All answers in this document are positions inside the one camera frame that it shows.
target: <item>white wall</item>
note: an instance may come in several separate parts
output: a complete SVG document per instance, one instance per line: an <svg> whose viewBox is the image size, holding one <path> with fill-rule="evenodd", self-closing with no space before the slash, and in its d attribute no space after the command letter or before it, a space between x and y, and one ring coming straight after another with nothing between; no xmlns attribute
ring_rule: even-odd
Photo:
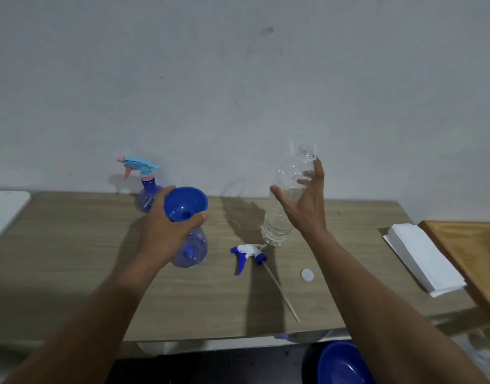
<svg viewBox="0 0 490 384"><path fill-rule="evenodd" d="M0 188L265 197L299 131L326 197L490 220L490 0L0 0Z"/></svg>

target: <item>bottle bottom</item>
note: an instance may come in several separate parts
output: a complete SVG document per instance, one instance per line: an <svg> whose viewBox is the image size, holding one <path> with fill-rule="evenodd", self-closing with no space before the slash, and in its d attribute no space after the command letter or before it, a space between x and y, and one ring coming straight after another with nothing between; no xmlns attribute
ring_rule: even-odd
<svg viewBox="0 0 490 384"><path fill-rule="evenodd" d="M292 230L292 226L289 229L275 229L265 220L261 226L261 235L267 244L279 246L286 242Z"/></svg>

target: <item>spray nozzle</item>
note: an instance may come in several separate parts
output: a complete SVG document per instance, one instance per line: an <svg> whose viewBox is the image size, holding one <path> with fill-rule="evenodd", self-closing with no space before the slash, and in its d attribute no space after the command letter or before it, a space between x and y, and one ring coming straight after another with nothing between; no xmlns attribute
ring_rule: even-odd
<svg viewBox="0 0 490 384"><path fill-rule="evenodd" d="M117 161L124 163L124 167L126 167L124 179L126 179L133 170L140 170L141 179L143 181L149 181L154 178L151 169L159 168L157 164L152 164L146 160L133 158L131 156L119 156Z"/></svg>

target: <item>right hand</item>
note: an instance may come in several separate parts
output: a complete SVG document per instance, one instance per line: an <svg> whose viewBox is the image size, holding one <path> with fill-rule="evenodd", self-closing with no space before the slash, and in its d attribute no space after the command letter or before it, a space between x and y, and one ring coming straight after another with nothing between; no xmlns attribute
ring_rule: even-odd
<svg viewBox="0 0 490 384"><path fill-rule="evenodd" d="M308 182L308 184L304 193L296 202L289 200L280 187L270 187L270 191L284 208L289 221L302 234L314 230L327 230L325 205L323 202L325 173L319 158L314 161L314 173L309 176L312 176L311 181L299 181L299 183Z"/></svg>

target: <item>table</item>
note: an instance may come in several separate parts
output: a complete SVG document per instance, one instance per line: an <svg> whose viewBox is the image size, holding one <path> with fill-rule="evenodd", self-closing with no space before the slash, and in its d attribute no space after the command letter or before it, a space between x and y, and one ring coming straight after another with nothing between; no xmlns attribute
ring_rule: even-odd
<svg viewBox="0 0 490 384"><path fill-rule="evenodd" d="M38 193L0 237L0 342L41 341L79 310L136 251L144 217L132 195ZM247 262L235 276L229 248L261 243L267 199L209 197L203 226L209 254L198 266L168 264L152 282L125 341L254 337L344 326L318 265L296 231L270 248L268 265L301 322L265 269ZM465 291L431 298L379 231L410 222L396 202L325 201L327 226L356 258L423 315L475 306ZM304 282L303 268L314 272Z"/></svg>

